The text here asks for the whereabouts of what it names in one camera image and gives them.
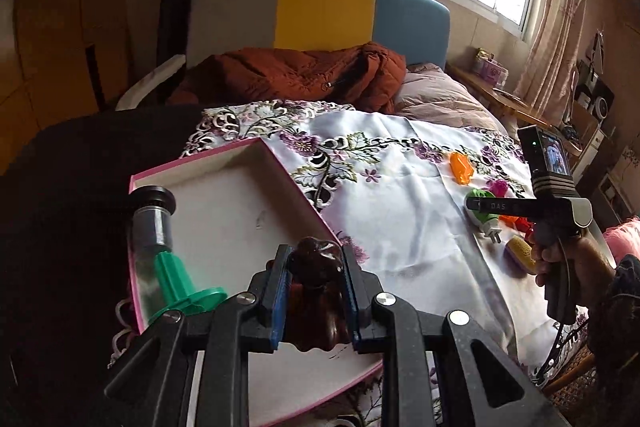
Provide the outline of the person's right hand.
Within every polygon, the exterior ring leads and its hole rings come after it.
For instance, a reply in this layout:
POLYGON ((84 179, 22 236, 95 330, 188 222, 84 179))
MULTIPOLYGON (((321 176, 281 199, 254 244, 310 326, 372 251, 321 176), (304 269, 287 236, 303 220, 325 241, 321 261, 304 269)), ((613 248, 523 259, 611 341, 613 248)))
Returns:
POLYGON ((578 306, 589 309, 597 306, 614 279, 614 268, 589 236, 569 239, 563 247, 559 243, 550 247, 535 244, 532 256, 536 261, 535 281, 540 287, 549 283, 551 269, 555 265, 564 260, 574 262, 576 277, 572 282, 579 285, 578 306))

